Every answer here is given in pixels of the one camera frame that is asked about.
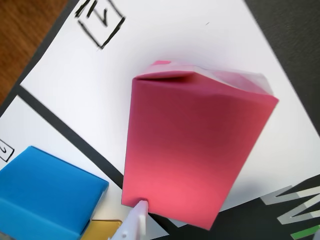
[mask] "black stripe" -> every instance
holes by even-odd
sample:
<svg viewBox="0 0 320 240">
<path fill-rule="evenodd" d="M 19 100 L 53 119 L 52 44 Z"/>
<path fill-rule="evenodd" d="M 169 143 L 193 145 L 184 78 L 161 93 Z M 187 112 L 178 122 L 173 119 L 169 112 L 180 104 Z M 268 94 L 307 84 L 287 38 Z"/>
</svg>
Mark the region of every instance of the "black stripe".
<svg viewBox="0 0 320 240">
<path fill-rule="evenodd" d="M 26 89 L 19 86 L 17 95 L 22 98 L 33 110 L 35 110 L 44 120 L 61 133 L 70 143 L 72 143 L 80 152 L 90 159 L 98 168 L 100 168 L 119 188 L 123 188 L 124 176 L 107 159 L 83 140 L 60 118 L 53 114 L 40 101 L 32 96 Z M 150 214 L 150 216 L 169 234 L 174 235 L 178 227 L 169 219 Z"/>
</svg>

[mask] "black marker drawing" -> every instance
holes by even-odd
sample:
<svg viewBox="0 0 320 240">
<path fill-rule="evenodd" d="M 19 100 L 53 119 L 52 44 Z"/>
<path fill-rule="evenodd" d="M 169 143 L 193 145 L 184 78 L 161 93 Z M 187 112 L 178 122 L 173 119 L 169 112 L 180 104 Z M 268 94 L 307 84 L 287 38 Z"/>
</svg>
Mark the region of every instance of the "black marker drawing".
<svg viewBox="0 0 320 240">
<path fill-rule="evenodd" d="M 0 139 L 0 159 L 8 162 L 15 150 Z"/>
<path fill-rule="evenodd" d="M 117 7 L 115 6 L 115 4 L 112 2 L 112 0 L 106 0 L 111 8 L 107 9 L 105 8 L 103 10 L 103 16 L 101 16 L 98 11 L 95 9 L 95 7 L 97 6 L 98 0 L 94 0 L 91 7 L 89 8 L 87 14 L 86 14 L 86 18 L 88 19 L 89 17 L 92 17 L 92 13 L 95 14 L 95 16 L 101 21 L 101 23 L 103 24 L 103 26 L 105 28 L 108 28 L 108 21 L 107 21 L 107 13 L 109 13 L 109 11 L 114 11 L 118 16 L 120 21 L 118 22 L 118 24 L 116 25 L 116 27 L 114 28 L 114 30 L 111 32 L 111 34 L 107 37 L 107 39 L 104 41 L 103 44 L 100 44 L 98 42 L 98 40 L 94 37 L 94 35 L 92 34 L 92 32 L 88 29 L 88 27 L 85 25 L 85 23 L 79 19 L 79 17 L 81 16 L 81 14 L 83 13 L 84 9 L 86 8 L 86 6 L 90 3 L 91 0 L 86 0 L 80 7 L 79 9 L 75 12 L 75 18 L 78 19 L 77 22 L 79 23 L 79 25 L 81 26 L 81 28 L 83 29 L 83 31 L 88 35 L 88 37 L 95 43 L 95 45 L 97 47 L 99 47 L 101 50 L 104 49 L 104 47 L 110 42 L 110 40 L 116 35 L 116 33 L 119 31 L 121 25 L 125 22 L 126 17 L 123 16 L 120 11 L 117 9 Z"/>
</svg>

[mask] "pink box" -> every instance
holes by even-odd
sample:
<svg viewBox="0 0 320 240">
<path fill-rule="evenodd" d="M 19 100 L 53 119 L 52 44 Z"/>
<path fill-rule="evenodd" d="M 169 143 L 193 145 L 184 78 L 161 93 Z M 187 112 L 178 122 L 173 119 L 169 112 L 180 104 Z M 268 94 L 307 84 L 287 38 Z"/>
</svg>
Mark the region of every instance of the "pink box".
<svg viewBox="0 0 320 240">
<path fill-rule="evenodd" d="M 209 230 L 277 102 L 260 74 L 155 62 L 132 81 L 122 204 Z"/>
</svg>

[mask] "blue box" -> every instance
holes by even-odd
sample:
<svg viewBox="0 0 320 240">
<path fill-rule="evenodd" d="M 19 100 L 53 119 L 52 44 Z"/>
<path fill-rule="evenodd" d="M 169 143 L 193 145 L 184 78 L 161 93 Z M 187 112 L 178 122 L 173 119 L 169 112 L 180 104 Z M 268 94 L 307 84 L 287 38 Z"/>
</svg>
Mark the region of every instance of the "blue box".
<svg viewBox="0 0 320 240">
<path fill-rule="evenodd" d="M 108 186 L 30 146 L 0 171 L 0 232 L 17 240 L 78 240 Z"/>
</svg>

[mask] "paper sheet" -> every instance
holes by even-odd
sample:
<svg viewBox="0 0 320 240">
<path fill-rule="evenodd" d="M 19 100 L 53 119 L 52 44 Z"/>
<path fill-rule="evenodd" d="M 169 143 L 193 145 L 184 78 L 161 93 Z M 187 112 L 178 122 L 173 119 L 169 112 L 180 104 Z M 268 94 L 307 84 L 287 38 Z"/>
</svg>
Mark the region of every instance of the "paper sheet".
<svg viewBox="0 0 320 240">
<path fill-rule="evenodd" d="M 121 173 L 131 79 L 158 59 L 262 73 L 279 99 L 221 210 L 320 173 L 319 136 L 243 1 L 114 0 L 126 18 L 102 50 L 75 18 L 84 2 L 22 85 Z M 119 20 L 116 14 L 107 18 L 113 27 Z M 101 21 L 92 28 L 106 31 Z"/>
<path fill-rule="evenodd" d="M 108 181 L 106 197 L 101 200 L 93 219 L 124 221 L 127 217 L 131 208 L 121 205 L 122 190 L 19 97 L 13 100 L 0 118 L 0 139 L 14 149 L 8 163 L 28 146 L 35 146 Z M 0 169 L 6 164 L 0 159 Z M 147 233 L 147 239 L 168 235 L 150 216 Z"/>
</svg>

